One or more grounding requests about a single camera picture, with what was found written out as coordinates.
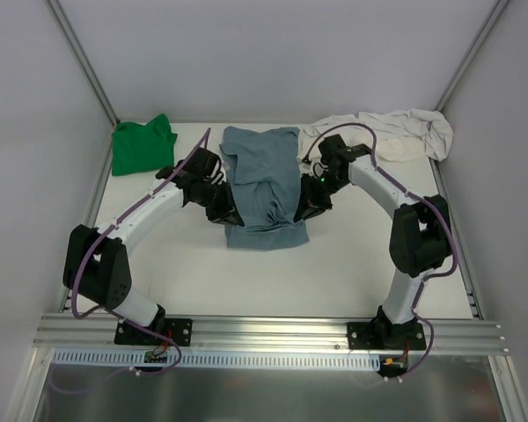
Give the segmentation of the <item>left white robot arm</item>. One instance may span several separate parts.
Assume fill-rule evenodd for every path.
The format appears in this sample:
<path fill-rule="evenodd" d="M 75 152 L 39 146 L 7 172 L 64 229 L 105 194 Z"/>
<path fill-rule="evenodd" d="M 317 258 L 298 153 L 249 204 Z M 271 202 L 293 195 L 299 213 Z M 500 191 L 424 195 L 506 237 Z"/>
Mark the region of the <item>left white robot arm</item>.
<path fill-rule="evenodd" d="M 160 170 L 148 191 L 120 216 L 98 227 L 83 224 L 70 233 L 62 275 L 73 295 L 113 312 L 146 344 L 168 332 L 164 308 L 133 287 L 129 257 L 170 214 L 194 203 L 215 224 L 242 226 L 218 154 L 197 148 L 175 166 Z"/>

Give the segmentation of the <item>blue t shirt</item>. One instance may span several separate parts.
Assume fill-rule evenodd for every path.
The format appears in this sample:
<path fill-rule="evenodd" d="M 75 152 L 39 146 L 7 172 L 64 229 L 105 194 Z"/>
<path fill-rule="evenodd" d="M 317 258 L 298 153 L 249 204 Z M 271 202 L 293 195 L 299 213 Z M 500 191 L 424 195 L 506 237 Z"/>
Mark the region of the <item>blue t shirt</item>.
<path fill-rule="evenodd" d="M 309 242 L 305 222 L 294 220 L 301 194 L 298 136 L 297 127 L 224 130 L 226 180 L 244 222 L 225 227 L 229 248 L 275 251 Z"/>

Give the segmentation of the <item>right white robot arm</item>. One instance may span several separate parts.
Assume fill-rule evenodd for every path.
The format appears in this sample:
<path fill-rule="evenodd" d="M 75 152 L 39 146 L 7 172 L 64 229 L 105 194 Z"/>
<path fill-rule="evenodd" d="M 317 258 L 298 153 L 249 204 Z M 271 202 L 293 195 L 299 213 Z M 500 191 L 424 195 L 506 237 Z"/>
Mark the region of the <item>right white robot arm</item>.
<path fill-rule="evenodd" d="M 351 350 L 423 350 L 426 342 L 416 315 L 424 283 L 452 254 L 449 207 L 439 194 L 415 197 L 371 161 L 371 149 L 349 147 L 340 135 L 319 144 L 320 175 L 301 177 L 295 221 L 331 209 L 331 196 L 352 185 L 365 191 L 392 219 L 389 253 L 395 266 L 392 284 L 377 314 L 367 323 L 347 324 Z"/>

